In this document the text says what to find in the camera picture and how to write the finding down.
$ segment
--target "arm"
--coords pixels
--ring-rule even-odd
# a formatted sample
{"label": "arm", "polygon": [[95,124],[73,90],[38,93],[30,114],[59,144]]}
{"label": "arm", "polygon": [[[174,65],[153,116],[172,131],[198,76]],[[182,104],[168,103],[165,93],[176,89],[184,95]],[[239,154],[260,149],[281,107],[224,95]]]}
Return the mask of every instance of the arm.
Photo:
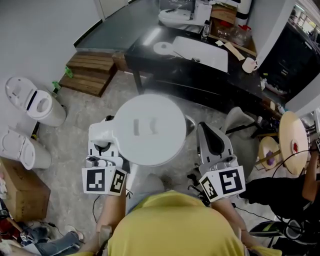
{"label": "arm", "polygon": [[302,197],[309,201],[314,201],[316,199],[316,195],[318,192],[318,187],[319,187],[319,183],[317,182],[318,157],[319,157],[318,151],[311,152],[310,162],[304,178]]}
{"label": "arm", "polygon": [[107,195],[104,201],[102,213],[96,225],[93,238],[84,244],[81,252],[96,253],[100,249],[100,229],[102,226],[111,226],[112,232],[126,215],[126,181],[124,181],[120,196]]}
{"label": "arm", "polygon": [[238,226],[241,229],[241,241],[247,247],[261,246],[261,244],[247,231],[244,219],[237,213],[229,198],[211,203],[211,208],[219,212],[230,223],[231,227]]}
{"label": "arm", "polygon": [[12,244],[10,244],[10,247],[13,256],[35,256],[35,254],[28,252],[27,250],[24,250],[22,248],[16,247]]}
{"label": "arm", "polygon": [[17,230],[19,230],[20,233],[23,232],[22,228],[21,228],[13,219],[11,219],[10,217],[8,217],[8,218],[6,218],[6,220],[7,220],[8,222],[10,222],[11,225],[14,226]]}

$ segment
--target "green object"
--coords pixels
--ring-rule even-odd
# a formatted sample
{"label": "green object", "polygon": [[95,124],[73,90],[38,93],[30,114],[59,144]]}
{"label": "green object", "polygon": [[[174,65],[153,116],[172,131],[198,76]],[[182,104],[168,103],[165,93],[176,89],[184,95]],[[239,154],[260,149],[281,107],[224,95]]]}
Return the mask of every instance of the green object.
{"label": "green object", "polygon": [[54,88],[56,88],[57,90],[61,89],[61,86],[57,81],[53,81],[52,84],[53,84]]}
{"label": "green object", "polygon": [[72,73],[71,69],[68,68],[67,66],[65,66],[64,73],[70,78],[74,77],[74,73]]}

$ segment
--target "white round lid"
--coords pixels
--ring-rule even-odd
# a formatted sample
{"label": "white round lid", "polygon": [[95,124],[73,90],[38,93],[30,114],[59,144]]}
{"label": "white round lid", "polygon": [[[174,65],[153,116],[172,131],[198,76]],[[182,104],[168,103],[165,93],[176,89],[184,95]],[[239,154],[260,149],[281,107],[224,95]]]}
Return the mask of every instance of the white round lid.
{"label": "white round lid", "polygon": [[37,90],[36,95],[29,106],[28,115],[34,119],[39,119],[51,111],[53,106],[52,96],[44,90]]}
{"label": "white round lid", "polygon": [[187,130],[180,108],[155,94],[127,101],[116,113],[113,125],[120,153],[142,166],[157,166],[172,159],[182,148]]}
{"label": "white round lid", "polygon": [[21,150],[20,161],[27,170],[31,170],[35,164],[35,160],[35,147],[30,140],[26,138]]}
{"label": "white round lid", "polygon": [[11,77],[5,83],[5,94],[9,101],[19,110],[27,111],[30,99],[37,87],[27,78]]}
{"label": "white round lid", "polygon": [[15,160],[19,160],[21,149],[25,143],[25,137],[8,128],[1,136],[1,152]]}

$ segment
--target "white toilet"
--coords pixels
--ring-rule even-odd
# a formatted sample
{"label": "white toilet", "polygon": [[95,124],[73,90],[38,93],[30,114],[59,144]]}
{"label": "white toilet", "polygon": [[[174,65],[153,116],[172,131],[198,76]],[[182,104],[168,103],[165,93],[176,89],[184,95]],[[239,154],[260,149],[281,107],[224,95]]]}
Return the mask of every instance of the white toilet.
{"label": "white toilet", "polygon": [[39,123],[58,127],[66,119],[66,111],[60,103],[49,92],[37,89],[27,78],[9,78],[5,83],[5,92],[16,108]]}
{"label": "white toilet", "polygon": [[191,11],[185,9],[164,9],[158,18],[167,27],[198,33],[205,21],[210,19],[211,9],[212,6],[207,0],[196,0],[193,18]]}
{"label": "white toilet", "polygon": [[51,165],[50,153],[39,142],[10,127],[0,135],[0,150],[4,156],[20,161],[27,170],[47,169]]}

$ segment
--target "wooden pallet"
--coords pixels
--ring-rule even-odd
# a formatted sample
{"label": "wooden pallet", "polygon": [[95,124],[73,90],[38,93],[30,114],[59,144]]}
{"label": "wooden pallet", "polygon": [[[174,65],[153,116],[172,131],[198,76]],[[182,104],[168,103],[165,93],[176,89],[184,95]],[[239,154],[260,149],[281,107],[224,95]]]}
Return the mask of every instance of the wooden pallet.
{"label": "wooden pallet", "polygon": [[117,72],[111,54],[78,52],[66,64],[73,78],[64,75],[59,84],[82,93],[101,97]]}

